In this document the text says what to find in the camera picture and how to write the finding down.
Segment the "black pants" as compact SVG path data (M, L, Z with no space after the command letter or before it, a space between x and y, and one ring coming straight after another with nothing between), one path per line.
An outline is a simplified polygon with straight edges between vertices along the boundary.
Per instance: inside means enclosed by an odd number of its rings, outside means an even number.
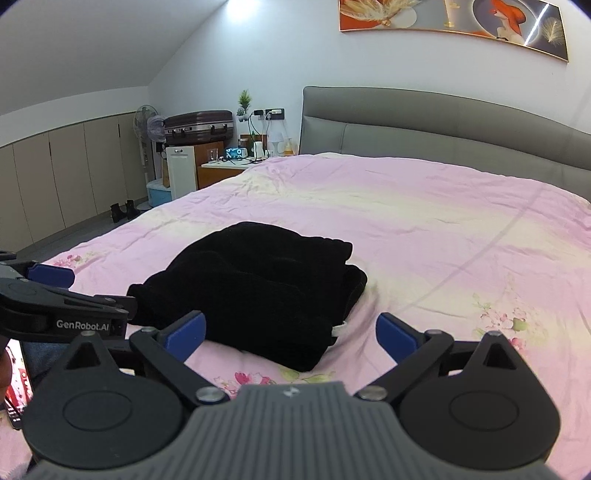
M130 285L132 322L164 329L199 311L206 340L308 372L365 291L367 274L349 262L352 254L348 241L240 222Z

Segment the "beige built-in wardrobe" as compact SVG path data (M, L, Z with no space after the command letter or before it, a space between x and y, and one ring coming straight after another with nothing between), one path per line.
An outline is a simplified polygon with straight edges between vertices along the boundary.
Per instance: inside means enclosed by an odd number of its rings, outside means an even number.
M1 148L1 247L20 251L147 198L134 114L75 123Z

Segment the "pink floral bed cover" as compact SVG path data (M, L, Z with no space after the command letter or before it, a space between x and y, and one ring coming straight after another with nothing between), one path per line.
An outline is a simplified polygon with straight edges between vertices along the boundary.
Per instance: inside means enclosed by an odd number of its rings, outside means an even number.
M590 204L553 185L403 158L301 155L264 161L49 259L74 290L123 294L187 245L253 221L353 245L365 292L311 372L205 343L188 365L230 395L243 385L341 381L390 369L375 323L389 311L462 340L503 332L561 416L550 466L590 471Z

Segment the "black shoes pair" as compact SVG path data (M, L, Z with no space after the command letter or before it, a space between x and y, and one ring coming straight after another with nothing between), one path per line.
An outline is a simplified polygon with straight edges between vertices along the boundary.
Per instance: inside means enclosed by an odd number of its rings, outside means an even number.
M110 215L113 223L119 223L122 220L133 220L140 215L133 200L127 200L124 206L114 203L110 206Z

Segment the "light blue bin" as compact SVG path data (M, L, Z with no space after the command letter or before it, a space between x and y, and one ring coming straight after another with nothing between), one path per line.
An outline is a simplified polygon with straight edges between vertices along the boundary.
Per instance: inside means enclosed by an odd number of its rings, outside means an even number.
M151 208L172 201L171 189L165 187L161 179L155 179L146 184L148 204Z

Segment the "wooden bedside table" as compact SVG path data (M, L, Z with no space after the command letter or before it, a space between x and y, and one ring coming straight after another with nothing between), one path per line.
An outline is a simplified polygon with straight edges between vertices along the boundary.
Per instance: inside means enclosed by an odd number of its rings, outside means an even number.
M253 161L252 158L221 160L218 159L211 163L211 152L217 151L218 154L225 152L223 142L212 142L193 146L195 155L195 168L197 168L197 188L204 189L222 180L238 176L249 167L259 164L259 161Z

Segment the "white small cabinet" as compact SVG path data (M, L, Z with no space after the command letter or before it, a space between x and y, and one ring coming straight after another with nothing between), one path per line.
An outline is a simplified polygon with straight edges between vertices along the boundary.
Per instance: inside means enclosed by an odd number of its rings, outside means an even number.
M192 146L168 147L166 161L173 200L197 191L197 163Z

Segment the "white standing fan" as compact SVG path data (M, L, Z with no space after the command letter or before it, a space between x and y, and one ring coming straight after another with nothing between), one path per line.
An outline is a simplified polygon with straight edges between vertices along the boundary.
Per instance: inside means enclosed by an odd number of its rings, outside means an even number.
M153 145L165 142L164 118L151 105L142 105L135 111L133 131L138 140L145 180L150 182L156 178Z

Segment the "grey padded headboard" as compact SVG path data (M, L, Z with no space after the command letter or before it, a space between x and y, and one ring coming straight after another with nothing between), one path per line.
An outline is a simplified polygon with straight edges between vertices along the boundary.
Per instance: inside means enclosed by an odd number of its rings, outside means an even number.
M434 92L307 86L300 151L404 157L590 197L590 136L523 110Z

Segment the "dark suitcase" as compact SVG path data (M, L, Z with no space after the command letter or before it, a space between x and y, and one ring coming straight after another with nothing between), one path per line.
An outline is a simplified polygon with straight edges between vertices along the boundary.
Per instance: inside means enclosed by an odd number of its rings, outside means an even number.
M228 142L235 134L235 119L228 110L202 110L164 119L168 146Z

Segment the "small green potted plant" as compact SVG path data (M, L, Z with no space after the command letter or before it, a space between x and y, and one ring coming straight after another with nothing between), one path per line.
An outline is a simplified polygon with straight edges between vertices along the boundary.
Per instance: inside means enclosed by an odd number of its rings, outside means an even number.
M240 122L245 121L249 117L249 108L251 104L252 96L250 96L249 90L242 90L238 97L238 111L236 111L236 117Z

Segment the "wall power socket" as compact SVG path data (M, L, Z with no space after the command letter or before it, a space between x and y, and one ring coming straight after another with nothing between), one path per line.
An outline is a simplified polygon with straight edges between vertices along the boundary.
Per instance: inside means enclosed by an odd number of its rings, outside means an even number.
M255 115L259 119L264 120L280 120L283 121L286 116L284 116L284 109L283 108L274 108L274 109L256 109L253 111L253 115Z

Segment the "framed wall painting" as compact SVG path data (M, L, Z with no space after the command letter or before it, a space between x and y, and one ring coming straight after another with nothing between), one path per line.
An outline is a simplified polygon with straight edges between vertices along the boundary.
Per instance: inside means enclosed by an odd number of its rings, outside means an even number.
M560 9L531 0L345 0L339 29L425 30L478 36L569 61Z

